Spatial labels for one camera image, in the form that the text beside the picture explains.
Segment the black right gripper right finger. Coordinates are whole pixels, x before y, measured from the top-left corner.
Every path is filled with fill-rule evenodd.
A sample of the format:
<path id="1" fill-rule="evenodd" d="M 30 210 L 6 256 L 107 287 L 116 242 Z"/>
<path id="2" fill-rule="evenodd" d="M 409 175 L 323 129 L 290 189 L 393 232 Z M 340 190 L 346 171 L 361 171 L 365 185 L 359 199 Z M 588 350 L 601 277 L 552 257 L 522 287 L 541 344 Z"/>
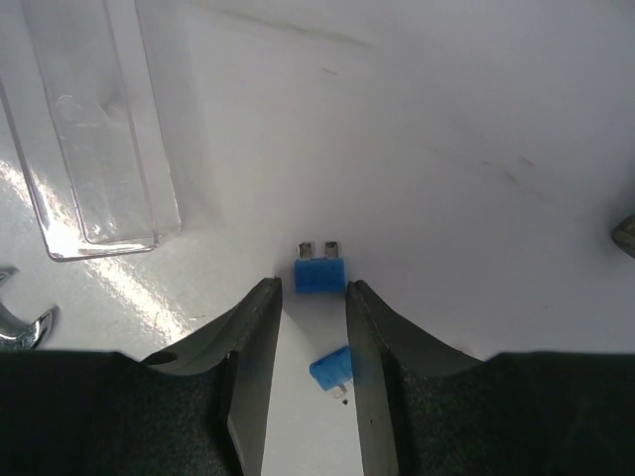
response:
<path id="1" fill-rule="evenodd" d="M 345 311 L 363 471 L 413 475 L 414 419 L 405 407 L 402 369 L 422 378 L 448 376 L 480 361 L 393 310 L 362 280 L 348 283 Z"/>

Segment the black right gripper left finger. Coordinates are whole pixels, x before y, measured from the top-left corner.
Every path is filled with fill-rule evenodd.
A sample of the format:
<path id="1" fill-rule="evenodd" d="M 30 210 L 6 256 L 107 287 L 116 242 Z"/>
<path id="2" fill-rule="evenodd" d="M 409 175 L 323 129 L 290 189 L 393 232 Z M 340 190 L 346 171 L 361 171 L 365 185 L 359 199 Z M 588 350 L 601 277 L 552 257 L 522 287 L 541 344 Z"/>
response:
<path id="1" fill-rule="evenodd" d="M 235 307 L 143 360 L 168 375 L 220 372 L 212 434 L 233 475 L 262 471 L 282 304 L 282 280 L 265 278 Z"/>

